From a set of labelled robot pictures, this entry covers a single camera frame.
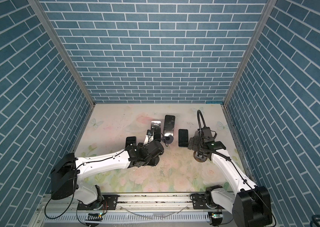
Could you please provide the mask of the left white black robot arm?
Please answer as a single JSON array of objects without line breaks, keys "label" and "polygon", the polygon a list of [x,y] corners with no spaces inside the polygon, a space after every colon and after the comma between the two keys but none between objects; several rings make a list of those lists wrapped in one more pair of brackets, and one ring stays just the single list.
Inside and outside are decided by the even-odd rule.
[{"label": "left white black robot arm", "polygon": [[129,145],[120,151],[95,157],[63,156],[51,170],[51,199],[72,196],[85,205],[101,203],[99,186],[86,183],[85,178],[99,173],[132,167],[156,166],[164,147],[158,141],[146,145]]}]

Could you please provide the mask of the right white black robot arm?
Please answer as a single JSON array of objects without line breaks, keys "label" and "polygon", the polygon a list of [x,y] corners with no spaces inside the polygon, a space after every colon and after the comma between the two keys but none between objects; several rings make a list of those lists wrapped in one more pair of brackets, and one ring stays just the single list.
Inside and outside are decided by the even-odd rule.
[{"label": "right white black robot arm", "polygon": [[232,189],[229,193],[222,186],[208,187],[204,193],[206,204],[225,209],[238,227],[275,227],[268,189],[258,186],[233,162],[225,145],[215,140],[217,134],[206,125],[201,110],[197,111],[197,121],[199,128],[188,149],[193,150],[196,161],[210,160],[218,167]]}]

